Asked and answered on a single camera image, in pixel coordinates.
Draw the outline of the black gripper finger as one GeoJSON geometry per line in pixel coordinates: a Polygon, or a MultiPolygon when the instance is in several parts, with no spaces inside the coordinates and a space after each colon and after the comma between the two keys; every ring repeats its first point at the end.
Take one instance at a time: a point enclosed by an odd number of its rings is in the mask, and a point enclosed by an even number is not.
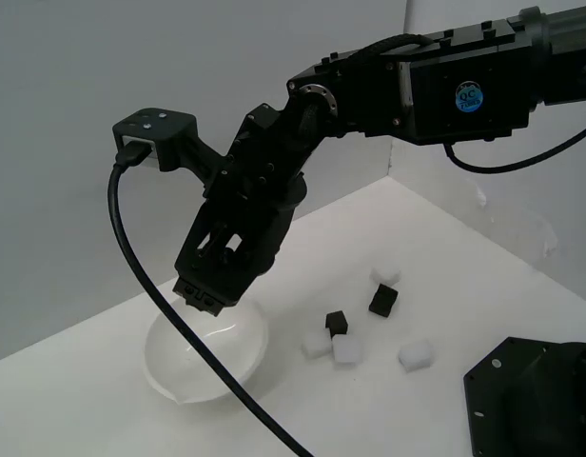
{"type": "Polygon", "coordinates": [[[173,292],[183,298],[189,306],[198,308],[202,305],[203,289],[189,283],[181,276],[177,278],[173,292]]]}
{"type": "Polygon", "coordinates": [[[220,296],[211,291],[201,291],[197,294],[197,309],[217,317],[225,307],[220,296]]]}

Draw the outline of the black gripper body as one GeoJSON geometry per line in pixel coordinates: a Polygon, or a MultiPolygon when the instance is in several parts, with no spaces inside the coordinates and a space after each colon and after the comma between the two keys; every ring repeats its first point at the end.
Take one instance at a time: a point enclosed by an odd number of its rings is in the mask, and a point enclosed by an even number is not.
{"type": "Polygon", "coordinates": [[[307,194],[302,167],[321,140],[316,103],[249,113],[205,190],[175,261],[178,277],[237,304],[273,266],[307,194]]]}

